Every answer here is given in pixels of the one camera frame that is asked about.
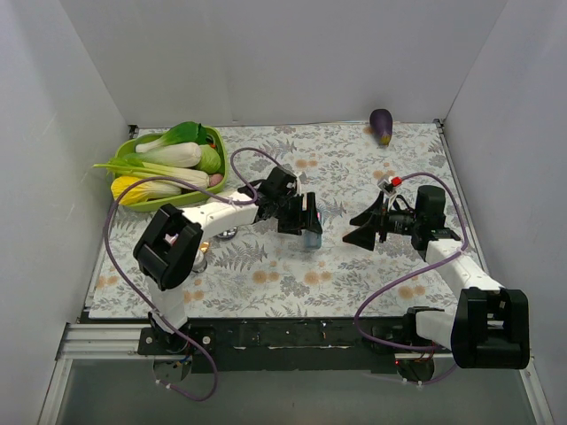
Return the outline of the blue rectangular pill box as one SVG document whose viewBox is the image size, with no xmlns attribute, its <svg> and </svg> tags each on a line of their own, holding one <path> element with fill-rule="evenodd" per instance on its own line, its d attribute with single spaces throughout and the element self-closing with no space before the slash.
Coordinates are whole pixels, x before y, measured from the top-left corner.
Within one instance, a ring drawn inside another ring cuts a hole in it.
<svg viewBox="0 0 567 425">
<path fill-rule="evenodd" d="M 305 231 L 303 235 L 304 248 L 306 251 L 316 251 L 322 247 L 322 235 L 311 231 Z"/>
</svg>

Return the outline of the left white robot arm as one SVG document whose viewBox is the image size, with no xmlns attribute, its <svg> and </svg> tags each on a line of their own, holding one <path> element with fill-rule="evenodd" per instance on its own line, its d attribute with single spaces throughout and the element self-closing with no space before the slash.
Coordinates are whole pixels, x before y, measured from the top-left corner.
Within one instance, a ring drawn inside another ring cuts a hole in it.
<svg viewBox="0 0 567 425">
<path fill-rule="evenodd" d="M 154 214 L 133 255 L 149 281 L 150 317 L 166 352 L 180 353 L 189 342 L 182 286 L 191 273 L 206 268 L 200 245 L 233 228 L 270 219 L 277 220 L 280 234 L 322 234 L 315 193 L 302 192 L 298 178 L 280 166 L 268 178 L 216 202 L 183 209 L 166 204 Z"/>
</svg>

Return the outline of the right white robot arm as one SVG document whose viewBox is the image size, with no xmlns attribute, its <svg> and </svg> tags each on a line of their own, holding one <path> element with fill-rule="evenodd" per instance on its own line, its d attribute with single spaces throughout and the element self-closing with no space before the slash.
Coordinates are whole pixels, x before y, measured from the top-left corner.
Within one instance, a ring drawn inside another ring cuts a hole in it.
<svg viewBox="0 0 567 425">
<path fill-rule="evenodd" d="M 521 290 L 504 288 L 467 255 L 464 239 L 446 225 L 446 191 L 422 185 L 414 206 L 401 207 L 386 184 L 376 201 L 351 219 L 349 243 L 371 251 L 390 234 L 407 236 L 457 299 L 454 313 L 411 307 L 399 331 L 373 330 L 368 340 L 412 352 L 449 350 L 461 368 L 524 369 L 530 359 L 529 305 Z"/>
</svg>

